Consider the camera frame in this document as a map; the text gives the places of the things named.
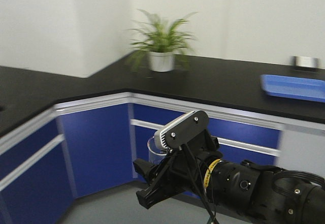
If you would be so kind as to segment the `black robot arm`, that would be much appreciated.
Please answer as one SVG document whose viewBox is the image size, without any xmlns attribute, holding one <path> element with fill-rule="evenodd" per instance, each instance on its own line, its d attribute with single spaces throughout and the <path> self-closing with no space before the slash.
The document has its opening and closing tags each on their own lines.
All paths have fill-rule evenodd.
<svg viewBox="0 0 325 224">
<path fill-rule="evenodd" d="M 147 182 L 139 203 L 153 205 L 185 191 L 197 195 L 213 223 L 222 206 L 251 223 L 324 223 L 324 179 L 317 175 L 222 159 L 218 141 L 202 131 L 159 163 L 134 168 Z"/>
</svg>

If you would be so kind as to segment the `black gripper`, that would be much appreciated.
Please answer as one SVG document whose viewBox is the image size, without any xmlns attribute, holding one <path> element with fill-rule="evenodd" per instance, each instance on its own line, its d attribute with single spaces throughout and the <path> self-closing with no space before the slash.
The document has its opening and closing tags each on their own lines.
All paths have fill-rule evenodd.
<svg viewBox="0 0 325 224">
<path fill-rule="evenodd" d="M 186 144 L 169 150 L 167 156 L 154 164 L 137 158 L 133 161 L 135 171 L 152 183 L 136 192 L 138 202 L 146 209 L 176 196 L 184 191 L 192 191 L 202 196 L 202 167 L 207 158 L 220 158 L 215 139 L 204 130 Z"/>
</svg>

